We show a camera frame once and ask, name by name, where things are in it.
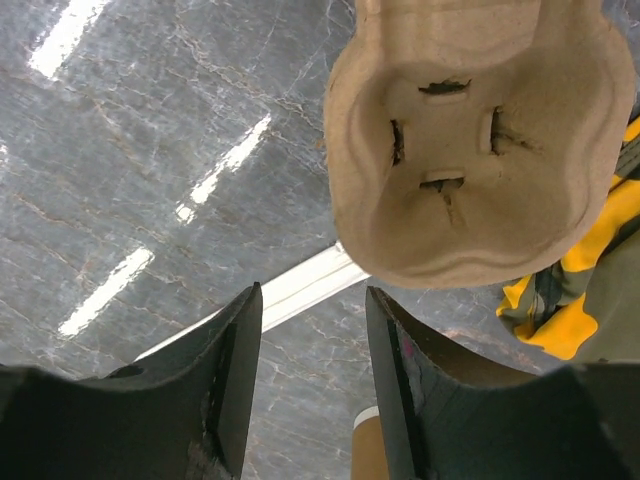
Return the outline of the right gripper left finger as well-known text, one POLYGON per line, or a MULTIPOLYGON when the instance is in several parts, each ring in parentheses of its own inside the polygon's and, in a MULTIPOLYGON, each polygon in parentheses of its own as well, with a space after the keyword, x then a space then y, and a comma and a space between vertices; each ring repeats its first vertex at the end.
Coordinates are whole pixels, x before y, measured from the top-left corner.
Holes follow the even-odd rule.
POLYGON ((1 370, 5 479, 238 479, 262 328, 259 285, 102 378, 1 370))

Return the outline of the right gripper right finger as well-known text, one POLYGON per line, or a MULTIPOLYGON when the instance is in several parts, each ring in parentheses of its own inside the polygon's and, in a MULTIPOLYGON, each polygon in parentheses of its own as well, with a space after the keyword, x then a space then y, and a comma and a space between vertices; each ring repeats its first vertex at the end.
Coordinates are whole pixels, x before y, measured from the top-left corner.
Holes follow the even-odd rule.
POLYGON ((394 479, 635 479, 639 367, 568 364, 533 375, 366 293, 374 384, 394 479))

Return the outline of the single brown paper cup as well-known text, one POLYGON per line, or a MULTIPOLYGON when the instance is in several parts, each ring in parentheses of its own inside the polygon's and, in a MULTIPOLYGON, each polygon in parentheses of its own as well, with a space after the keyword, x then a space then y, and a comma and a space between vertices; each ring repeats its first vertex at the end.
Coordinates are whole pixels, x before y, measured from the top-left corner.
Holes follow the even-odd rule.
POLYGON ((351 479, 389 479, 383 432, 377 406, 366 408, 354 420, 351 479))

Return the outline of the brown cardboard cup carrier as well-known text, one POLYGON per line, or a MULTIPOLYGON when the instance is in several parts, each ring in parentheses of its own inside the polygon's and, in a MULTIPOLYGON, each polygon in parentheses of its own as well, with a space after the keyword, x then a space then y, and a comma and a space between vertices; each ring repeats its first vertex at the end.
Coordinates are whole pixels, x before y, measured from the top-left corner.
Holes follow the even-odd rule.
POLYGON ((609 190, 635 100, 598 1, 359 1, 324 103, 339 240, 403 288, 559 260, 609 190))

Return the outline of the camouflage folded cloth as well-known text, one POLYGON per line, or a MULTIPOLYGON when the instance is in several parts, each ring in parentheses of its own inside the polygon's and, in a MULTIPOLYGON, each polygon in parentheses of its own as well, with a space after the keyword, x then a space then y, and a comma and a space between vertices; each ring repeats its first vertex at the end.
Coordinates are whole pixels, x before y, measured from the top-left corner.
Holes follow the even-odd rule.
POLYGON ((562 361, 639 359, 639 122, 627 127, 604 207, 559 261, 503 289, 496 315, 562 361))

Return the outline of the white wrapped straw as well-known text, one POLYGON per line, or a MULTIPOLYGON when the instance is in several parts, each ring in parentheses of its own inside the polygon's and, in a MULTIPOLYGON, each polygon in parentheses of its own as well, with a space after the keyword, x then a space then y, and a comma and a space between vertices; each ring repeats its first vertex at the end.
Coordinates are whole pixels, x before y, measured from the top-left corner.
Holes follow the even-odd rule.
POLYGON ((262 332, 369 277, 336 242, 261 286, 262 332))

